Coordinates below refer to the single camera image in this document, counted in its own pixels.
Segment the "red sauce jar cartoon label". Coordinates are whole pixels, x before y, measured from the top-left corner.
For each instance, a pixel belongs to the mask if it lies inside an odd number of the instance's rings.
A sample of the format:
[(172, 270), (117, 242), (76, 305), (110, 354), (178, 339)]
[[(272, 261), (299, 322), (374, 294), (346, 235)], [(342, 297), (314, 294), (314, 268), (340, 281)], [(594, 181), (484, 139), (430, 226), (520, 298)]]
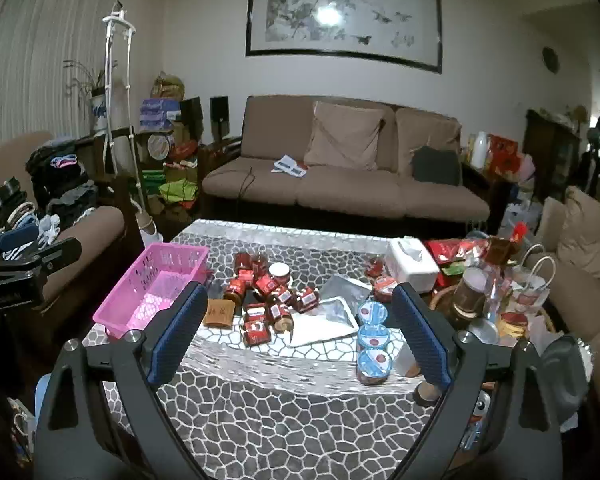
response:
[(271, 333), (262, 320), (248, 321), (242, 324), (242, 340), (247, 348), (268, 344), (271, 341)]

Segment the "red sauce jar barcode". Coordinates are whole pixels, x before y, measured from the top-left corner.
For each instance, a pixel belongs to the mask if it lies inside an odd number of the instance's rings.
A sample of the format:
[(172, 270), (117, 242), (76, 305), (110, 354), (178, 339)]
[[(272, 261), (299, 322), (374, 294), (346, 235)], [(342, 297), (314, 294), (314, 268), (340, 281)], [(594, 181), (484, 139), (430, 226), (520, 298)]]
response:
[(320, 295), (312, 287), (299, 289), (294, 300), (294, 310), (299, 313), (308, 312), (320, 304)]

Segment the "red sauce jar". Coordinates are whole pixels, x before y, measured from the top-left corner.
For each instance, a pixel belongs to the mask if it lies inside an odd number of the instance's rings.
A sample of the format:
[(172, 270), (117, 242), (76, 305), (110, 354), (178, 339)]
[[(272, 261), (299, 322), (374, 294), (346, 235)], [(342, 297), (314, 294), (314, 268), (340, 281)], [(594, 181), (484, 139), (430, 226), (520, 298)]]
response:
[(275, 333), (291, 333), (294, 330), (294, 319), (286, 304), (276, 302), (268, 308), (271, 318), (271, 326)]

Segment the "blue lid cup middle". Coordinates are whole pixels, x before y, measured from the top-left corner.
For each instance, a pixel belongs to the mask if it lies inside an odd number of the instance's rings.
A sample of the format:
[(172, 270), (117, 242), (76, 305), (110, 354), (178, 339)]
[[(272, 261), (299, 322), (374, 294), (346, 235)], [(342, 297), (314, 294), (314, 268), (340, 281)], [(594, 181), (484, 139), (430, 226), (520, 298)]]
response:
[(390, 330), (384, 324), (363, 324), (356, 335), (356, 346), (358, 352), (365, 350), (385, 351), (390, 340)]

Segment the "blue lid cup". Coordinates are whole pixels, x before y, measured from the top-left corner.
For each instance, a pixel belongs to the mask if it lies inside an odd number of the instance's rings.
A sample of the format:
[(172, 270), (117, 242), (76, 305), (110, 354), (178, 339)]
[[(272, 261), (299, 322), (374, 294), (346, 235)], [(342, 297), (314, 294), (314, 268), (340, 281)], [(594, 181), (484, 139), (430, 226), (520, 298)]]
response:
[(365, 350), (385, 351), (390, 340), (390, 330), (384, 324), (363, 324), (356, 335), (356, 346), (358, 352)]
[(356, 359), (356, 377), (362, 385), (374, 386), (385, 382), (392, 370), (392, 359), (385, 350), (366, 349)]
[(388, 310), (378, 301), (367, 300), (358, 306), (356, 318), (361, 325), (384, 325)]

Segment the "pink plastic basket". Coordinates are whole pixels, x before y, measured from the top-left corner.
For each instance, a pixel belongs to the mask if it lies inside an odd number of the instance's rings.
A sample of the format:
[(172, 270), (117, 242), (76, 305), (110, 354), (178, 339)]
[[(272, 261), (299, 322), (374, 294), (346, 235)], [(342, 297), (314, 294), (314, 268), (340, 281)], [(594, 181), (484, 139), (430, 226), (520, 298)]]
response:
[(120, 339), (143, 330), (171, 307), (185, 286), (207, 281), (209, 248), (172, 243), (149, 245), (131, 264), (93, 315), (108, 335)]

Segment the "brown tea packet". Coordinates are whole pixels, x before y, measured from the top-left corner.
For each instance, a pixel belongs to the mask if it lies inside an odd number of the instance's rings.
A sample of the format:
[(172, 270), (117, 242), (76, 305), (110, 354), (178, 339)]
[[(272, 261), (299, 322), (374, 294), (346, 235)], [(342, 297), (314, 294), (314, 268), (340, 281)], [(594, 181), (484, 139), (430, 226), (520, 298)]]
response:
[(227, 299), (209, 299), (202, 324), (209, 328), (230, 330), (233, 326), (235, 304)]

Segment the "red lidded cup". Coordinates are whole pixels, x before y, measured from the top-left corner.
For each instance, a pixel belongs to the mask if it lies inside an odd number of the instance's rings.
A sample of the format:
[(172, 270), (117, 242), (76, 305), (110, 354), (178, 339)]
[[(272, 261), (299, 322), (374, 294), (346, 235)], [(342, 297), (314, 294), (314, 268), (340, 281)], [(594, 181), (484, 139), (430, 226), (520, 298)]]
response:
[(381, 275), (374, 281), (374, 297), (382, 304), (388, 304), (398, 282), (390, 275)]

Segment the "white tissue box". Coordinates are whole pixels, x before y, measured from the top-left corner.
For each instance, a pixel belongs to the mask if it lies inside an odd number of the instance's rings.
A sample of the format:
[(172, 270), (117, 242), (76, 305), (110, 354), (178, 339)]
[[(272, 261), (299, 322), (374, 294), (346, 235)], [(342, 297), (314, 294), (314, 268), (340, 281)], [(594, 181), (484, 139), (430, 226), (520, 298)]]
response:
[(398, 283), (411, 284), (419, 294), (428, 294), (434, 289), (440, 272), (434, 257), (415, 237), (389, 240), (385, 264), (389, 274)]

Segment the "silver foil pouch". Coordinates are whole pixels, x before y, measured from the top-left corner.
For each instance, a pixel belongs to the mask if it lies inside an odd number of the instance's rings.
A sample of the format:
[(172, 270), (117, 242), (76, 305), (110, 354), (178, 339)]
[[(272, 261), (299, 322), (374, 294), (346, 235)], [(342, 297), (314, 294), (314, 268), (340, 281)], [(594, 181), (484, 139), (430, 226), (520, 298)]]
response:
[(372, 285), (334, 274), (320, 288), (320, 295), (322, 299), (341, 297), (349, 307), (356, 308), (370, 296), (372, 290)]
[(358, 332), (358, 322), (341, 296), (323, 299), (318, 306), (304, 313), (294, 312), (291, 348), (331, 341)]

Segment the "silver foil pouch front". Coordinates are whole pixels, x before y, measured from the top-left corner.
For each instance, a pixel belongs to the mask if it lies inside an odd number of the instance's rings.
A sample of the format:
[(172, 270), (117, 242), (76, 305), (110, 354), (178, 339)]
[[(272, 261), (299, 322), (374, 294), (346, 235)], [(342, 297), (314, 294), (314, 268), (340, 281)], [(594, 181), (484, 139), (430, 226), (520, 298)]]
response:
[(304, 313), (294, 312), (291, 348), (331, 341), (358, 332), (358, 322), (341, 296), (323, 299), (318, 306)]

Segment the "white garment steamer stand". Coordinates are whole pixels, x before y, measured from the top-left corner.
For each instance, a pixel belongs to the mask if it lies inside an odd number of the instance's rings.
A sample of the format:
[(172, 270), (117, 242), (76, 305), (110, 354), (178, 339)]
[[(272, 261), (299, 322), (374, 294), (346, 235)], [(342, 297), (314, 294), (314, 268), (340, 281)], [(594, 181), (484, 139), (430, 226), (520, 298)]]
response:
[(104, 97), (106, 134), (102, 161), (110, 162), (115, 177), (126, 177), (134, 190), (129, 191), (132, 217), (144, 247), (163, 241), (154, 218), (148, 212), (143, 175), (140, 170), (131, 106), (131, 47), (135, 26), (116, 0), (102, 18), (105, 26)]

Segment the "potted plant blue vase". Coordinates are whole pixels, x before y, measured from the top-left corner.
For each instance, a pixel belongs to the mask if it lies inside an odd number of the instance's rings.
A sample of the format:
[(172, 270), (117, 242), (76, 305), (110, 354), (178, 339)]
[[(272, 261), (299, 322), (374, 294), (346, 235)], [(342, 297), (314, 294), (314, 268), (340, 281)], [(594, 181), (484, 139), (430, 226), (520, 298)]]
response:
[(90, 129), (90, 135), (101, 134), (107, 125), (105, 66), (88, 67), (83, 62), (66, 58), (62, 61), (62, 68), (68, 77), (65, 95), (78, 99), (78, 107)]

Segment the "brown three-seat sofa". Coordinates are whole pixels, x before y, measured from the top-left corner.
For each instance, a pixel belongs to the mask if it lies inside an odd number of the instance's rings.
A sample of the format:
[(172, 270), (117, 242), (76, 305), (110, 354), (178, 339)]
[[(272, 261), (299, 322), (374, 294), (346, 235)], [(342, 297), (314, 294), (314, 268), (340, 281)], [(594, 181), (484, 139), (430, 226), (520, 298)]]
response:
[[(306, 166), (316, 101), (384, 112), (375, 170)], [(298, 206), (358, 217), (483, 222), (488, 204), (459, 186), (418, 182), (412, 157), (423, 146), (454, 151), (460, 159), (460, 122), (418, 108), (329, 96), (250, 96), (239, 155), (202, 180), (204, 194), (223, 200)], [(288, 155), (306, 168), (302, 178), (272, 174)]]

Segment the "tan sofa cushion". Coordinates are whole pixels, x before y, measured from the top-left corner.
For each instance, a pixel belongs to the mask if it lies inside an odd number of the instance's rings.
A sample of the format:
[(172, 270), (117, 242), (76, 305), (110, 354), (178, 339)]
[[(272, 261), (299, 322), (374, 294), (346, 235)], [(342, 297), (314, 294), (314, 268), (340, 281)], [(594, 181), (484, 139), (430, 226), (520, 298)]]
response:
[(306, 166), (375, 170), (384, 112), (316, 101)]

